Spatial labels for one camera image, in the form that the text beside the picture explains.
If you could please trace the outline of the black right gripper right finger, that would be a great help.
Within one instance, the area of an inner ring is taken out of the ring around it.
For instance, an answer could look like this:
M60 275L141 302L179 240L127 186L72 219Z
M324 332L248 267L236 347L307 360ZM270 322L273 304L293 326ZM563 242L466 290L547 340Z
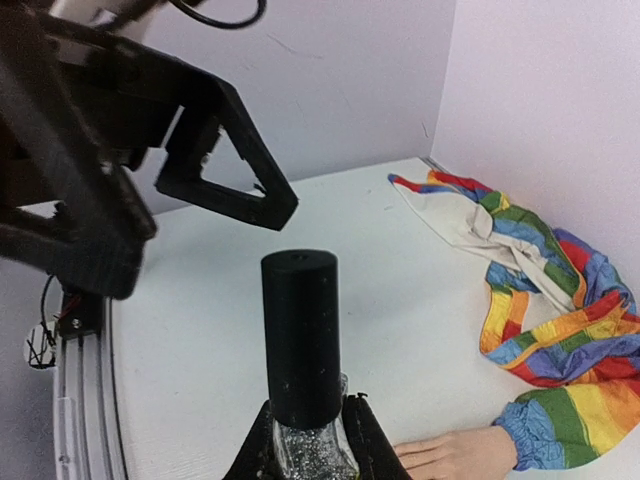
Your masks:
M409 480L365 394L344 399L344 429L363 480Z

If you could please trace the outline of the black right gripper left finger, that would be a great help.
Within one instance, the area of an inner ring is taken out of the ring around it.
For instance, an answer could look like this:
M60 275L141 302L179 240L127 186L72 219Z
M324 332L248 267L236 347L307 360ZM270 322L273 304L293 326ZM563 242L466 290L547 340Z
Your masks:
M274 418L270 401L266 400L227 472L227 480L280 480L282 478L274 449L273 431Z

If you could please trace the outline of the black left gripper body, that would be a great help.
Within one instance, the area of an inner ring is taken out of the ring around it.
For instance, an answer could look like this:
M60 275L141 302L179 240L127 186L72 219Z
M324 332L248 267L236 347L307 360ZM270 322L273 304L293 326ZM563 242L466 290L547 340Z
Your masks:
M91 27L33 9L1 12L1 118L16 152L1 159L1 206L49 201L72 185L97 179L79 167L61 177L46 140L103 147L135 171L149 148L166 139L157 190L209 210L220 187L201 176L200 160L220 127L218 77L115 35L116 25Z

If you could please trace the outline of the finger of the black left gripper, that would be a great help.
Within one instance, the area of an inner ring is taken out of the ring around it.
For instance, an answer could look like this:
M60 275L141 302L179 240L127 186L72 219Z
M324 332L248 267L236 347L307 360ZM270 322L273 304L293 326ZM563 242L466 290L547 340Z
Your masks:
M253 226L282 230L298 199L235 88L198 75L179 93L183 110L156 189Z
M2 60L1 116L63 206L57 218L2 207L2 256L85 291L128 298L156 226L55 68Z

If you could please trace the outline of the clear nail polish bottle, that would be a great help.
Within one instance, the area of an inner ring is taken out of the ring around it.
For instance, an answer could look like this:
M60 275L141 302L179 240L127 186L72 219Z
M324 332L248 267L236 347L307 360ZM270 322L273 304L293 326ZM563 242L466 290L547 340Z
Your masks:
M281 479L360 478L342 412L328 424L313 429L285 426L274 418L271 437Z

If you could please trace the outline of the black nail polish cap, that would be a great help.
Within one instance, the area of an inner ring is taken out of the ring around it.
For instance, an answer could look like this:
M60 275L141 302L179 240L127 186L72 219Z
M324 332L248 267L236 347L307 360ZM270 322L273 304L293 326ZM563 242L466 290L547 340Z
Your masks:
M275 252L261 278L271 413L286 427L321 428L342 408L337 257Z

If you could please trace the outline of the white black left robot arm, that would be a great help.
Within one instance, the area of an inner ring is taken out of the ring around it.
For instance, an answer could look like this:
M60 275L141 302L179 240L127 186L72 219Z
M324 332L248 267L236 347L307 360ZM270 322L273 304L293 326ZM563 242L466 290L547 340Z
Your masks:
M131 173L165 153L156 190L270 230L298 200L225 80L142 44L156 1L1 5L1 254L61 284L40 361L129 297L156 223Z

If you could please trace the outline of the mannequin hand with nails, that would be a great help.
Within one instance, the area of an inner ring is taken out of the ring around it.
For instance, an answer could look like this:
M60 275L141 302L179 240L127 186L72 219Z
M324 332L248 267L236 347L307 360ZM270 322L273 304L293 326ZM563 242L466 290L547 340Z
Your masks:
M500 426L461 430L396 445L412 479L505 479L517 465L517 451Z

